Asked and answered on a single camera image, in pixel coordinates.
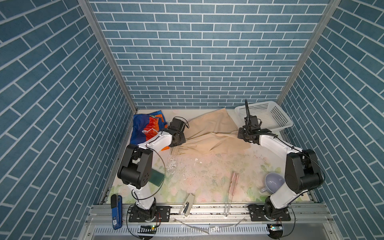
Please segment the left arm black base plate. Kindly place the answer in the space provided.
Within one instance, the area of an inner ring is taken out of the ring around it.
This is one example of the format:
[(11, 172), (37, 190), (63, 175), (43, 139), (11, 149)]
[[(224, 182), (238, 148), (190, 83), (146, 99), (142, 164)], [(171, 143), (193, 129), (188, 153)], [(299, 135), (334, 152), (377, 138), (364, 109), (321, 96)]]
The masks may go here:
[(143, 210), (138, 206), (130, 206), (127, 210), (128, 221), (130, 223), (144, 222), (169, 222), (171, 215), (170, 206), (156, 206), (149, 210)]

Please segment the beige shorts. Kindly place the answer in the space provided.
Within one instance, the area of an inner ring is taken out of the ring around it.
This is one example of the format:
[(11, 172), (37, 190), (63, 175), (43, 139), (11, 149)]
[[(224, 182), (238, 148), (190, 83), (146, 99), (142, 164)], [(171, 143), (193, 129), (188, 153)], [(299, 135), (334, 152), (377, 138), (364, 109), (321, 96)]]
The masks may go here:
[(189, 125), (184, 131), (186, 142), (175, 148), (177, 155), (236, 154), (251, 147), (238, 138), (239, 128), (226, 109), (199, 116)]

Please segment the rainbow striped shorts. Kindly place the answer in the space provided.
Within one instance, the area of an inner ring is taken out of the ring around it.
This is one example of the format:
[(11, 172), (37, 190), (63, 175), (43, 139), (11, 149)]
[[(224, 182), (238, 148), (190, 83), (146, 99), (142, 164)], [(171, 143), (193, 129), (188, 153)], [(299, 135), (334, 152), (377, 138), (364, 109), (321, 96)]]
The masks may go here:
[(133, 118), (133, 132), (130, 144), (138, 145), (144, 143), (156, 136), (160, 130), (165, 129), (167, 126), (168, 123), (162, 111), (136, 114)]

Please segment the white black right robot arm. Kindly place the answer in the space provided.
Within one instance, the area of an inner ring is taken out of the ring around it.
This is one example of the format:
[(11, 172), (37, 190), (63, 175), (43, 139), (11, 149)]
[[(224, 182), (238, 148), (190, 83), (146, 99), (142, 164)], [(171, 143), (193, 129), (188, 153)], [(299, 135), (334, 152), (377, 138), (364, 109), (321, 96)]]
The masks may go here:
[(238, 138), (247, 143), (267, 148), (285, 161), (285, 183), (266, 198), (264, 214), (269, 219), (287, 212), (288, 206), (300, 195), (316, 189), (325, 181), (322, 167), (313, 150), (303, 150), (281, 140), (269, 129), (262, 128), (262, 120), (252, 115), (245, 100), (245, 124), (239, 128)]

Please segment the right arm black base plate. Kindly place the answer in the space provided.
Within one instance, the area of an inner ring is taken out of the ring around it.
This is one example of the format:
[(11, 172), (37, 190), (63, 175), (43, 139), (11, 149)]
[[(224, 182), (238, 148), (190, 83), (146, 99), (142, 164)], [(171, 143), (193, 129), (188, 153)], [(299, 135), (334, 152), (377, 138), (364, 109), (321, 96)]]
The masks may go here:
[(263, 222), (263, 221), (282, 221), (289, 222), (291, 221), (291, 216), (289, 214), (288, 208), (275, 209), (271, 205), (256, 205), (251, 204), (247, 206), (247, 209), (250, 213), (250, 218), (252, 222)]

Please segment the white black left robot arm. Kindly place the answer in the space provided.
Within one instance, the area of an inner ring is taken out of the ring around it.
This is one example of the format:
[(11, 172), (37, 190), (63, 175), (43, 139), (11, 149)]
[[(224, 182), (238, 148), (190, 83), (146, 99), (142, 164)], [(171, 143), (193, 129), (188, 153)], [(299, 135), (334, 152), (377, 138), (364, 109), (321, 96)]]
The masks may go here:
[(129, 144), (123, 154), (117, 176), (132, 191), (137, 206), (142, 211), (156, 208), (155, 195), (151, 193), (148, 182), (152, 173), (153, 155), (166, 147), (184, 144), (185, 128), (188, 121), (174, 117), (168, 127), (160, 130), (154, 137), (140, 144)]

